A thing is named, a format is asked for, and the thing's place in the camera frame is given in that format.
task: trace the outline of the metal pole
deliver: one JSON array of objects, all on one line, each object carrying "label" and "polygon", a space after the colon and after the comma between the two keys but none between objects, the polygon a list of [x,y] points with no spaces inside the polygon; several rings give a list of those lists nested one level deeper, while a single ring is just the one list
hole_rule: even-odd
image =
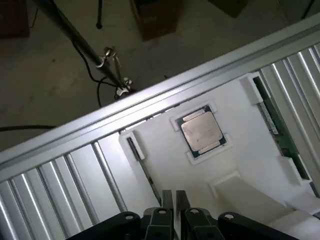
[{"label": "metal pole", "polygon": [[97,29],[102,29],[102,1],[98,0],[98,19],[95,25]]},{"label": "metal pole", "polygon": [[[99,66],[102,61],[96,52],[91,48],[87,41],[80,35],[75,27],[69,22],[66,16],[60,11],[52,0],[33,0],[38,7],[62,30],[62,32],[81,49],[81,51],[96,65]],[[112,73],[109,67],[104,64],[98,68],[106,77],[108,77],[116,86],[122,88],[125,84],[121,79]]]}]

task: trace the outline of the corrugated metal panel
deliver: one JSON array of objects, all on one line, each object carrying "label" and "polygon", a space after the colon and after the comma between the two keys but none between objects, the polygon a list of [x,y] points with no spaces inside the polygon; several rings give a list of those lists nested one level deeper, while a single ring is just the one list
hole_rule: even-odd
[{"label": "corrugated metal panel", "polygon": [[6,240],[61,240],[121,211],[159,203],[138,162],[113,134],[0,184]]},{"label": "corrugated metal panel", "polygon": [[261,69],[275,104],[305,161],[320,184],[320,45]]}]

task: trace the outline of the aluminum frame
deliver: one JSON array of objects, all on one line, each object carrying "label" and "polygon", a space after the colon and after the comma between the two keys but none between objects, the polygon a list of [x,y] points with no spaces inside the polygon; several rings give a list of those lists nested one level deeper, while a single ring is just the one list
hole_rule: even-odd
[{"label": "aluminum frame", "polygon": [[319,42],[320,14],[0,153],[0,183]]}]

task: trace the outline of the floor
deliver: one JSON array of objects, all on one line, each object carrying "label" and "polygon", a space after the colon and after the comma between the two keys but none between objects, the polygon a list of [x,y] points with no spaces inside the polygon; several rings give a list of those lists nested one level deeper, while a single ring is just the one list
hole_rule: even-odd
[{"label": "floor", "polygon": [[320,0],[279,0],[279,2],[290,23],[300,21],[304,15],[307,18],[320,12]]},{"label": "floor", "polygon": [[[95,27],[97,1],[56,4],[98,53],[114,46],[138,90],[276,32],[292,23],[278,0],[252,0],[237,19],[206,0],[185,0],[176,33],[143,42],[128,0],[105,0],[103,29]],[[36,6],[28,1],[30,21]],[[90,65],[93,75],[102,75]],[[0,126],[60,126],[97,110],[96,84],[71,42],[42,13],[27,39],[0,41]],[[111,104],[114,89],[101,88]],[[0,151],[41,130],[0,134]]]}]

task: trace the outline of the screw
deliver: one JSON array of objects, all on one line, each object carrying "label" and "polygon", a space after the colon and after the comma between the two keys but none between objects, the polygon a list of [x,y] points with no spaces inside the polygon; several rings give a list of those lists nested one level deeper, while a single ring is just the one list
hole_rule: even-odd
[{"label": "screw", "polygon": [[229,219],[229,220],[231,220],[231,219],[234,219],[235,217],[234,216],[232,216],[231,214],[226,214],[226,215],[224,215],[224,217],[226,218],[226,219]]}]

